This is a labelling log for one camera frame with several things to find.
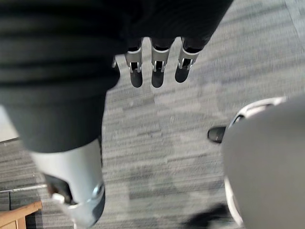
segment robotic fingertip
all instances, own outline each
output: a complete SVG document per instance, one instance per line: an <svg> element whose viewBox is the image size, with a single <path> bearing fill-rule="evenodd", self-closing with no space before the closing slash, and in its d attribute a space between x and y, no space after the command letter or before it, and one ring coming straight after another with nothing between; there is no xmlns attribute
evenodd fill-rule
<svg viewBox="0 0 305 229"><path fill-rule="evenodd" d="M177 66L176 73L175 73L175 80L178 83L183 83L187 79L188 74L189 74L189 70L187 70L187 69L180 69Z"/></svg>
<svg viewBox="0 0 305 229"><path fill-rule="evenodd" d="M155 88L159 88L163 84L164 73L160 71L152 72L152 85Z"/></svg>

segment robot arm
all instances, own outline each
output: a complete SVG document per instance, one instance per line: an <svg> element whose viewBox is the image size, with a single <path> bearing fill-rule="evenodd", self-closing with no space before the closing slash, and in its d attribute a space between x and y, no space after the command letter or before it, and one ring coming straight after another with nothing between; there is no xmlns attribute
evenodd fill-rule
<svg viewBox="0 0 305 229"><path fill-rule="evenodd" d="M183 37L176 80L209 41L232 0L0 1L0 103L45 175L50 196L74 221L101 216L101 125L107 90L126 54L142 84L141 41L152 41L159 87L171 44Z"/></svg>

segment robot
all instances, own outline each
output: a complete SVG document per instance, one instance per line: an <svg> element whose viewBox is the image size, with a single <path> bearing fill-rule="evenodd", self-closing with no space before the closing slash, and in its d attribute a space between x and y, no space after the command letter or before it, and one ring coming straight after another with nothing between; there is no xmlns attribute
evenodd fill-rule
<svg viewBox="0 0 305 229"><path fill-rule="evenodd" d="M182 83L232 1L1 1L0 104L44 174L50 197L74 222L90 227L104 208L101 125L107 91L120 78L115 55L125 54L131 83L140 87L142 38L150 37L152 84L160 87L172 42L181 37L175 79ZM302 114L294 103L287 106ZM242 151L232 149L238 147L236 129L246 133L258 116L228 129L222 143L227 165L234 164L229 155ZM245 212L245 190L238 188L233 178L238 174L227 165L234 195ZM253 224L251 216L245 225Z"/></svg>

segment wooden board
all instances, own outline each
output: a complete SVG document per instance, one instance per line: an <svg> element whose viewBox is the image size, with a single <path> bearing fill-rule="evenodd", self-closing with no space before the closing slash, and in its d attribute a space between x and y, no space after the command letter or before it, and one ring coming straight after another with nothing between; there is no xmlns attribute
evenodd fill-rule
<svg viewBox="0 0 305 229"><path fill-rule="evenodd" d="M3 227L0 227L1 229L16 229L16 222L11 222L7 225L4 225Z"/></svg>
<svg viewBox="0 0 305 229"><path fill-rule="evenodd" d="M17 229L26 229L26 225L25 225L25 217L20 218L19 220L17 220Z"/></svg>
<svg viewBox="0 0 305 229"><path fill-rule="evenodd" d="M16 221L20 218L24 218L25 216L42 209L41 201L34 202L27 206L23 206L21 208L5 212L0 215L0 227L3 225L7 225L13 221Z"/></svg>

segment metal bracket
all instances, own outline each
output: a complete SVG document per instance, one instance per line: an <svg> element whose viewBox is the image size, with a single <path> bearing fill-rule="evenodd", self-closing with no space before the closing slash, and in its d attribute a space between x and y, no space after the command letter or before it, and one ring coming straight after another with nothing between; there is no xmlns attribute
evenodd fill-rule
<svg viewBox="0 0 305 229"><path fill-rule="evenodd" d="M152 46L152 70L154 72L157 71L157 62L162 62L161 72L163 73L165 70L165 66L167 64L168 56L170 54L170 48L167 50L157 50Z"/></svg>
<svg viewBox="0 0 305 229"><path fill-rule="evenodd" d="M183 47L183 44L184 44L184 39L182 39L182 46L181 46L181 49L180 49L180 54L179 54L179 58L178 58L178 67L180 69L183 68L183 63L186 59L190 60L190 63L187 65L187 70L190 70L190 68L192 67L192 65L196 62L198 56L199 56L199 52L187 52L184 47Z"/></svg>
<svg viewBox="0 0 305 229"><path fill-rule="evenodd" d="M125 59L130 73L133 73L134 70L137 70L138 73L142 70L142 49L141 47L136 51L128 51L125 54ZM137 67L134 68L132 63L136 63Z"/></svg>

